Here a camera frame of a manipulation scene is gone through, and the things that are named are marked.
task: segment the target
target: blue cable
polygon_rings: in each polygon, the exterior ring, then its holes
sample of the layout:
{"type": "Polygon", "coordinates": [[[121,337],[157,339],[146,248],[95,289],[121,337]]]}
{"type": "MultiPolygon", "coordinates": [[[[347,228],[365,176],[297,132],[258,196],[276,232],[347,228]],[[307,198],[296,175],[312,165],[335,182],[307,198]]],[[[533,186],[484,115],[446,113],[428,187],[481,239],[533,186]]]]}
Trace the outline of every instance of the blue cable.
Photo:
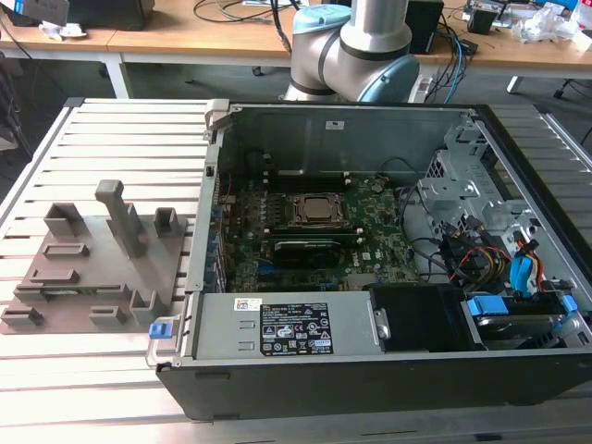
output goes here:
{"type": "Polygon", "coordinates": [[[450,86],[450,91],[448,91],[448,95],[446,96],[446,100],[444,100],[445,104],[448,103],[448,101],[450,100],[450,98],[452,97],[454,92],[456,91],[456,87],[458,86],[458,80],[459,80],[459,77],[461,74],[461,66],[463,65],[463,47],[461,46],[459,39],[457,39],[456,37],[452,37],[452,38],[454,39],[454,42],[456,43],[456,45],[459,48],[459,65],[456,67],[456,73],[454,74],[454,80],[452,81],[452,86],[450,86]]]}

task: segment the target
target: plastic bag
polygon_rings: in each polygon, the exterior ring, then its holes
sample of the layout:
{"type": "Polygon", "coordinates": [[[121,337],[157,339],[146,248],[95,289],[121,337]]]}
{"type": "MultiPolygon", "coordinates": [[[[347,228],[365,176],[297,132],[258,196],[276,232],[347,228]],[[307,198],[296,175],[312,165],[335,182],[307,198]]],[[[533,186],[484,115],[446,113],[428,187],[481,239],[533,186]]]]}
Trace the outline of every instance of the plastic bag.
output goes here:
{"type": "Polygon", "coordinates": [[[573,10],[572,20],[582,29],[592,30],[592,0],[580,0],[573,10]]]}
{"type": "Polygon", "coordinates": [[[557,29],[564,22],[564,18],[553,12],[551,4],[545,4],[532,18],[520,20],[516,23],[512,27],[512,33],[522,43],[538,42],[541,40],[557,42],[559,40],[557,29]]]}

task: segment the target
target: white table leg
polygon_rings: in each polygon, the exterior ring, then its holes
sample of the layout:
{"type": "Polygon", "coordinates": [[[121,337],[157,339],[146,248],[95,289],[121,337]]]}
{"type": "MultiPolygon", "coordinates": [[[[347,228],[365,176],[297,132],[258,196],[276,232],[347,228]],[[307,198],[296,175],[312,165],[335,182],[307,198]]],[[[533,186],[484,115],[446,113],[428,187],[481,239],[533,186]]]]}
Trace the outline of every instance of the white table leg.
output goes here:
{"type": "Polygon", "coordinates": [[[115,97],[117,99],[130,99],[132,96],[130,79],[128,78],[126,65],[121,59],[121,54],[110,53],[101,58],[107,66],[107,72],[109,73],[109,79],[111,79],[115,97]]]}
{"type": "Polygon", "coordinates": [[[518,76],[512,77],[512,80],[510,80],[510,83],[508,84],[506,91],[509,94],[518,93],[518,88],[520,88],[520,84],[522,83],[523,79],[524,79],[524,77],[518,77],[518,76]]]}

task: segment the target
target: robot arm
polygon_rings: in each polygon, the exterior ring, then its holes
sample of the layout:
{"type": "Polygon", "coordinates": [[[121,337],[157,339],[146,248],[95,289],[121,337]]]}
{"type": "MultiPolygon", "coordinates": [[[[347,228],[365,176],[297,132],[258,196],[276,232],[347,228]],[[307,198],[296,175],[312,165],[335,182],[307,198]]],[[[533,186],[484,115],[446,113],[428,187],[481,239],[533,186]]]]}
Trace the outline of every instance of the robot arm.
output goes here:
{"type": "Polygon", "coordinates": [[[409,95],[419,63],[409,53],[407,0],[317,5],[294,17],[286,100],[392,103],[409,95]]]}

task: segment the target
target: sticker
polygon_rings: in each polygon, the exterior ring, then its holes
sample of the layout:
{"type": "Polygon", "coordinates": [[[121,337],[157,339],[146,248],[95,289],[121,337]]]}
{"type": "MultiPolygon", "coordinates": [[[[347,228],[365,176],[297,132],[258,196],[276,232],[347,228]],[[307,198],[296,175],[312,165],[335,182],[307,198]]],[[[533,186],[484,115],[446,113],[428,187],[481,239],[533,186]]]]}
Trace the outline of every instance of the sticker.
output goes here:
{"type": "Polygon", "coordinates": [[[333,354],[325,302],[261,304],[260,312],[263,355],[333,354]]]}
{"type": "Polygon", "coordinates": [[[343,120],[328,120],[325,122],[325,130],[343,130],[345,122],[343,120]]]}
{"type": "Polygon", "coordinates": [[[235,312],[258,312],[263,299],[260,298],[236,298],[234,300],[235,312]]]}

